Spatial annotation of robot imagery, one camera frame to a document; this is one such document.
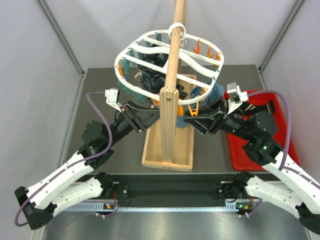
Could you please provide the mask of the blue ribbed sock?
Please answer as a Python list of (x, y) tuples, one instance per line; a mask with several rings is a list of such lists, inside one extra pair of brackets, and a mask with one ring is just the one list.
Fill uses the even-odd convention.
[[(198, 95), (201, 95), (203, 91), (202, 87), (196, 86), (192, 89), (190, 94), (188, 95), (191, 99), (197, 97)], [(214, 102), (216, 99), (222, 97), (225, 93), (224, 87), (216, 83), (210, 92), (210, 94), (203, 100), (199, 102), (199, 107), (204, 107), (212, 102)], [(176, 122), (176, 127), (177, 128), (185, 128), (187, 126), (187, 123), (184, 122), (184, 117), (183, 116), (178, 116), (177, 117), (177, 122)]]

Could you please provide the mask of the white round clip hanger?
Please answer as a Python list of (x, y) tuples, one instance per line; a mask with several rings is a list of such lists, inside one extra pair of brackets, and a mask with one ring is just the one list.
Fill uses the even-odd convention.
[[(208, 47), (208, 53), (202, 55), (198, 51), (184, 49), (184, 43), (187, 40), (193, 40), (199, 46), (202, 44), (206, 45)], [(160, 67), (140, 59), (139, 54), (166, 54), (168, 55), (168, 61), (163, 67)], [(211, 83), (207, 84), (200, 82), (178, 73), (178, 63), (180, 60), (185, 62), (198, 74), (209, 78)], [(178, 105), (191, 105), (210, 95), (216, 85), (224, 63), (224, 54), (214, 43), (204, 38), (188, 34), (185, 26), (180, 22), (176, 22), (168, 29), (149, 31), (138, 37), (117, 55), (114, 61), (114, 69), (117, 79), (123, 86), (130, 89), (132, 92), (136, 92), (157, 101), (160, 100), (159, 95), (129, 83), (124, 75), (120, 73), (120, 67), (126, 72), (130, 69), (131, 64), (136, 64), (165, 74), (166, 80), (164, 90), (166, 93), (171, 93), (176, 90), (177, 80), (204, 89), (204, 92), (192, 99), (179, 100), (177, 102)]]

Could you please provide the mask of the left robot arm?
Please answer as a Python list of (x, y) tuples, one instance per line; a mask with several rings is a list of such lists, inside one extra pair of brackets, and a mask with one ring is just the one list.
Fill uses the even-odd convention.
[[(160, 119), (159, 109), (132, 101), (121, 105), (118, 113), (111, 124), (104, 118), (88, 122), (81, 136), (84, 144), (69, 160), (38, 183), (15, 190), (20, 205), (14, 220), (16, 226), (26, 224), (37, 230), (71, 206), (113, 194), (114, 184), (107, 173), (100, 172), (82, 183), (77, 181), (106, 163), (114, 153), (111, 147), (131, 131), (143, 133)], [(20, 214), (25, 216), (25, 224), (19, 222)]]

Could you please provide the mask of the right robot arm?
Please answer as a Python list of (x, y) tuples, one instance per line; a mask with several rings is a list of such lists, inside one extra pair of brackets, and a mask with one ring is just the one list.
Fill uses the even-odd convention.
[(268, 111), (250, 117), (228, 112), (228, 104), (218, 98), (195, 110), (184, 112), (184, 122), (202, 134), (224, 131), (246, 141), (247, 157), (284, 183), (285, 190), (258, 176), (241, 172), (230, 185), (234, 199), (253, 197), (265, 200), (292, 214), (308, 230), (320, 233), (320, 184), (297, 165), (274, 139), (278, 126)]

